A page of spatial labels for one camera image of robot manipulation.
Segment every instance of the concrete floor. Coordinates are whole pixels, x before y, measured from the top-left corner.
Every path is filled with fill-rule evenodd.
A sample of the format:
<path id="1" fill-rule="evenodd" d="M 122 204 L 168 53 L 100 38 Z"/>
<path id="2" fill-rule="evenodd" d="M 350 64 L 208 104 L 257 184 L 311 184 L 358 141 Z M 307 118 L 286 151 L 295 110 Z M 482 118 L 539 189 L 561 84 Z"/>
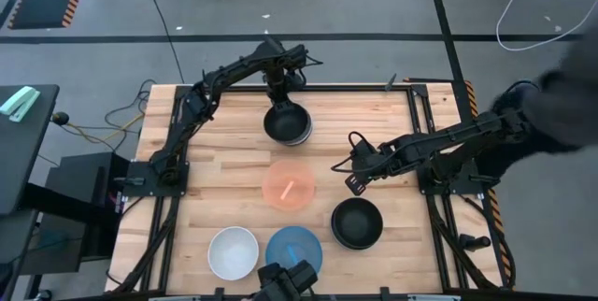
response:
<path id="1" fill-rule="evenodd" d="M 3 5 L 7 0 L 0 0 Z M 439 34 L 433 0 L 157 0 L 173 35 L 250 35 L 302 33 Z M 508 0 L 444 0 L 453 34 L 493 34 Z M 593 0 L 518 0 L 503 33 L 554 34 L 585 14 Z M 151 0 L 81 0 L 68 29 L 11 31 L 0 36 L 152 36 L 164 29 Z M 306 71 L 310 82 L 386 81 L 406 78 L 451 79 L 442 42 L 304 41 L 325 62 Z M 294 43 L 285 42 L 286 46 Z M 523 46 L 529 43 L 510 43 Z M 254 42 L 176 43 L 184 77 L 248 54 Z M 456 43 L 466 79 L 473 81 L 480 108 L 517 79 L 533 79 L 555 66 L 567 47 L 554 43 L 525 52 L 508 52 L 494 42 Z M 74 123 L 104 125 L 104 113 L 127 105 L 144 79 L 177 83 L 172 51 L 166 43 L 0 45 L 0 83 L 56 83 L 56 110 Z M 131 110 L 117 120 L 127 122 Z M 102 151 L 56 126 L 46 134 L 41 154 L 60 157 Z M 119 154 L 132 158 L 130 137 Z M 518 290 L 598 295 L 594 243 L 598 213 L 593 199 L 598 151 L 538 155 L 514 166 L 497 192 L 506 236 L 518 269 Z M 43 184 L 49 164 L 39 160 L 31 181 Z M 78 274 L 46 276 L 42 286 L 56 299 L 100 294 L 107 262 L 84 264 Z M 15 294 L 15 300 L 21 299 Z"/>

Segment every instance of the blue bowl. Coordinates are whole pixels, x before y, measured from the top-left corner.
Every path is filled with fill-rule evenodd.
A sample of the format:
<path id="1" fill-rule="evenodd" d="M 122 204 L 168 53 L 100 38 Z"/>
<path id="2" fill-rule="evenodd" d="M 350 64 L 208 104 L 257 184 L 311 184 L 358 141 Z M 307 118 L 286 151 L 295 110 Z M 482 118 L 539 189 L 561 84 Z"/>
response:
<path id="1" fill-rule="evenodd" d="M 310 263 L 316 273 L 321 269 L 321 244 L 316 236 L 301 226 L 288 226 L 278 230 L 265 249 L 267 265 L 278 263 L 281 267 L 292 268 L 302 260 Z"/>

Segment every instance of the stapler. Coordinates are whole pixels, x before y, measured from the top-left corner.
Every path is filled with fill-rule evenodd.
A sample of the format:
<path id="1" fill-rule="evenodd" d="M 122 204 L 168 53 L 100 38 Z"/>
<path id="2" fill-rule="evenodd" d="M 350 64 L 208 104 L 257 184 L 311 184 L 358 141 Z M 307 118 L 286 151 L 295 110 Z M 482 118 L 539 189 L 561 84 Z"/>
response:
<path id="1" fill-rule="evenodd" d="M 0 114 L 10 115 L 12 122 L 21 122 L 38 97 L 39 91 L 35 88 L 23 86 L 0 107 Z"/>

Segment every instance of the translucent orange bowl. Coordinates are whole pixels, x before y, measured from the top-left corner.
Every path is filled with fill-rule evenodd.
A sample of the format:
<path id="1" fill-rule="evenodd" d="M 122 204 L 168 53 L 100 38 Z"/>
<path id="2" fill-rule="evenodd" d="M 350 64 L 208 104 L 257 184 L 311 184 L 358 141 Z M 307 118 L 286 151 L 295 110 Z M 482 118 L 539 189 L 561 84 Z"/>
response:
<path id="1" fill-rule="evenodd" d="M 296 211 L 314 197 L 316 181 L 309 165 L 282 160 L 270 165 L 262 183 L 263 200 L 274 208 Z"/>

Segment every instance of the wooden tabletop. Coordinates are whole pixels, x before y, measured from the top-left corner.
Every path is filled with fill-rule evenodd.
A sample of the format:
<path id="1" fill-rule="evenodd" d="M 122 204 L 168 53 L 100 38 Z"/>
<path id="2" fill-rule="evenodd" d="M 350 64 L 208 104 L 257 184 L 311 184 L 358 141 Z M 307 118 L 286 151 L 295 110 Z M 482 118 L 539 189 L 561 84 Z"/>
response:
<path id="1" fill-rule="evenodd" d="M 148 160 L 164 144 L 175 87 L 152 87 L 138 160 Z M 459 114 L 450 84 L 427 87 L 436 128 L 457 123 Z M 333 209 L 352 197 L 344 183 L 347 174 L 330 170 L 349 154 L 347 134 L 357 130 L 376 146 L 413 133 L 405 93 L 302 92 L 291 97 L 309 111 L 314 124 L 311 137 L 301 146 L 281 146 L 264 132 L 263 115 L 270 108 L 264 93 L 226 93 L 215 120 L 191 140 L 189 188 L 178 213 L 167 293 L 213 294 L 216 287 L 224 287 L 226 294 L 256 292 L 260 285 L 257 268 L 264 265 L 266 244 L 277 230 L 289 225 L 308 228 L 321 242 L 323 264 L 314 285 L 317 294 L 377 294 L 380 286 L 389 287 L 394 294 L 441 292 L 428 210 L 414 172 L 372 182 L 363 194 L 376 204 L 384 219 L 382 236 L 372 248 L 346 250 L 330 230 Z M 420 102 L 418 106 L 418 113 L 423 113 Z M 279 211 L 262 199 L 263 176 L 268 166 L 282 159 L 306 162 L 316 178 L 314 200 L 298 212 Z M 452 204 L 460 233 L 489 235 L 488 225 L 477 211 L 458 197 L 452 198 Z M 123 280 L 147 247 L 153 206 L 154 198 L 147 197 L 121 222 L 110 268 L 115 279 Z M 257 266 L 238 281 L 219 279 L 207 263 L 211 238 L 228 226 L 248 228 L 260 246 Z M 451 284 L 456 287 L 453 257 L 448 246 L 445 249 Z M 470 256 L 491 281 L 501 283 L 491 247 Z M 161 261 L 159 253 L 154 261 L 154 287 Z M 107 290 L 114 287 L 107 282 Z"/>

